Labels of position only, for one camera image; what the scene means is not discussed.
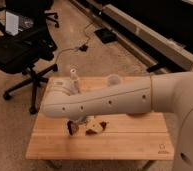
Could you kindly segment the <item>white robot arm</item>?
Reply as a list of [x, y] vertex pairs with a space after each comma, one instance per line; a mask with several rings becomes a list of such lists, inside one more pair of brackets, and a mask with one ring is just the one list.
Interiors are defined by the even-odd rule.
[[103, 89], [73, 94], [66, 80], [54, 83], [42, 101], [47, 117], [79, 120], [112, 114], [173, 113], [178, 133], [172, 171], [193, 171], [193, 72], [140, 77]]

